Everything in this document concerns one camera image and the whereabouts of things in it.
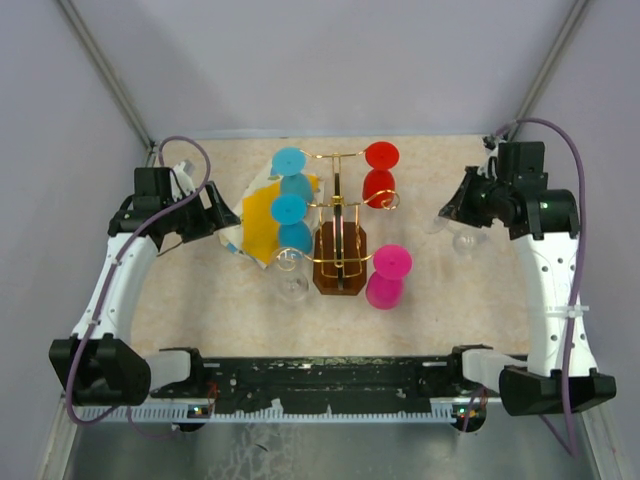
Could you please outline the red wine glass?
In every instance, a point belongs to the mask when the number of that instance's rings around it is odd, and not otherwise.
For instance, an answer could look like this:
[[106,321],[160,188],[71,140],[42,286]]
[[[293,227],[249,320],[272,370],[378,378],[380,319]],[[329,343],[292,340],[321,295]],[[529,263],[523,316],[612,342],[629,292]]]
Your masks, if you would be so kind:
[[364,156],[371,170],[363,181],[362,199],[371,208],[390,207],[395,191],[391,169],[399,162],[399,150],[390,142],[378,141],[366,148]]

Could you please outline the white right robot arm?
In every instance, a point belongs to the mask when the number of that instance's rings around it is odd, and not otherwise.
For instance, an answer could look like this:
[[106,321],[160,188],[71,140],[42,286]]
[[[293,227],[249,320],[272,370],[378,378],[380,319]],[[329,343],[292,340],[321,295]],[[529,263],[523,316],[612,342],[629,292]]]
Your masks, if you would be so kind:
[[578,274],[580,220],[574,195],[551,189],[541,142],[491,145],[486,163],[468,166],[439,217],[508,229],[526,280],[529,352],[521,361],[484,345],[457,347],[446,372],[461,396],[480,385],[499,394],[511,416],[578,413],[617,394],[599,371],[583,324],[587,306],[571,295]]

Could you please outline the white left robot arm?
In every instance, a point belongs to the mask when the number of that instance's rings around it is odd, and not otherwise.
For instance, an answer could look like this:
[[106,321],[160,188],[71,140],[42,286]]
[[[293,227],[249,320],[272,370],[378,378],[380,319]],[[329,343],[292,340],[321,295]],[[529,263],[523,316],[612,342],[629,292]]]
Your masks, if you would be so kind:
[[240,223],[214,182],[198,193],[193,169],[185,160],[135,170],[134,192],[109,222],[106,257],[91,299],[70,336],[49,349],[72,405],[137,406],[172,384],[189,397],[206,389],[208,373],[194,349],[168,348],[143,358],[130,345],[142,287],[165,237],[176,234],[189,243]]

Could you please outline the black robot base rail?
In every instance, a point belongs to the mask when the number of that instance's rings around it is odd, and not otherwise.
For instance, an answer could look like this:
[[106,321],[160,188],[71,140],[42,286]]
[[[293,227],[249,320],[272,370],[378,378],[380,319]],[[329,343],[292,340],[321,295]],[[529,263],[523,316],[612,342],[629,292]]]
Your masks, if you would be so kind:
[[205,420],[433,422],[479,430],[492,391],[454,373],[451,355],[209,357],[193,349],[191,372],[155,387],[156,400],[189,400],[186,430]]

